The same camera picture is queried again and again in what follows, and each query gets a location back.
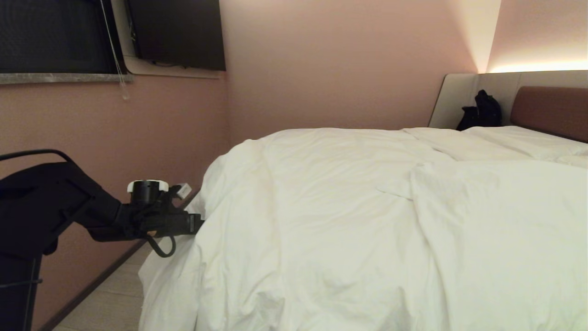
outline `window sill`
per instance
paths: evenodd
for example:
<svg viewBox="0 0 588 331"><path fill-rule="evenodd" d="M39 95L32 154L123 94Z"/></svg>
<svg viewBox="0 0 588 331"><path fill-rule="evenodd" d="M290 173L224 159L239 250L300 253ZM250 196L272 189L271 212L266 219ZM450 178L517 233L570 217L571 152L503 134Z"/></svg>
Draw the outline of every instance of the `window sill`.
<svg viewBox="0 0 588 331"><path fill-rule="evenodd" d="M125 82L132 82L133 75L123 75ZM112 74L0 74L0 85L43 82L118 82L119 75Z"/></svg>

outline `television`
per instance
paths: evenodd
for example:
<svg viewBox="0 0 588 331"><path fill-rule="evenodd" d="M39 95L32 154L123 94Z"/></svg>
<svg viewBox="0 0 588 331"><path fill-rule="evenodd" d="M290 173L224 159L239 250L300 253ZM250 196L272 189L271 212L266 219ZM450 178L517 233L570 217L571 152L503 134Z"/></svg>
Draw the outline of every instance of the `television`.
<svg viewBox="0 0 588 331"><path fill-rule="evenodd" d="M126 0L136 56L226 70L219 0Z"/></svg>

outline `upholstered headboard panel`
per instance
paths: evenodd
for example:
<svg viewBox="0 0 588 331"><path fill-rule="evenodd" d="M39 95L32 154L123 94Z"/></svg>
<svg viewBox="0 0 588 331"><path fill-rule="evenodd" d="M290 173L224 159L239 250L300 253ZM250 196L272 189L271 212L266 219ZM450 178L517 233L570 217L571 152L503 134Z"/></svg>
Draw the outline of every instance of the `upholstered headboard panel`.
<svg viewBox="0 0 588 331"><path fill-rule="evenodd" d="M588 88L521 87L510 121L520 127L588 143Z"/></svg>

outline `pink wall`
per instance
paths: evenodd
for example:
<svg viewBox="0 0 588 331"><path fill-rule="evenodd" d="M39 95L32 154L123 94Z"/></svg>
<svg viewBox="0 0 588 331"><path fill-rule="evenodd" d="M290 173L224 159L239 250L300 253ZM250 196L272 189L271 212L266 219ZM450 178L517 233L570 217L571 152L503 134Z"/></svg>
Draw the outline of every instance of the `pink wall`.
<svg viewBox="0 0 588 331"><path fill-rule="evenodd" d="M502 0L490 72L561 70L570 62L588 69L588 0Z"/></svg>
<svg viewBox="0 0 588 331"><path fill-rule="evenodd" d="M232 144L299 127L426 126L477 72L446 0L223 0Z"/></svg>
<svg viewBox="0 0 588 331"><path fill-rule="evenodd" d="M229 144L224 80L136 77L124 101L117 84L0 85L0 154L57 148L104 189L128 200L141 178L198 186ZM0 164L0 178L55 157ZM97 243L77 224L44 258L34 328L44 324L133 242Z"/></svg>

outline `warm wall light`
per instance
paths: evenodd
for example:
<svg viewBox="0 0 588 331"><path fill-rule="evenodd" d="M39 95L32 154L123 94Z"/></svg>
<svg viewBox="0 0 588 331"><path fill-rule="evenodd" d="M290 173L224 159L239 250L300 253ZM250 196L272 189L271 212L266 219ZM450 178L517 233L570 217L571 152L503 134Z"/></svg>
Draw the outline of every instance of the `warm wall light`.
<svg viewBox="0 0 588 331"><path fill-rule="evenodd" d="M588 70L588 61L501 65L488 72Z"/></svg>

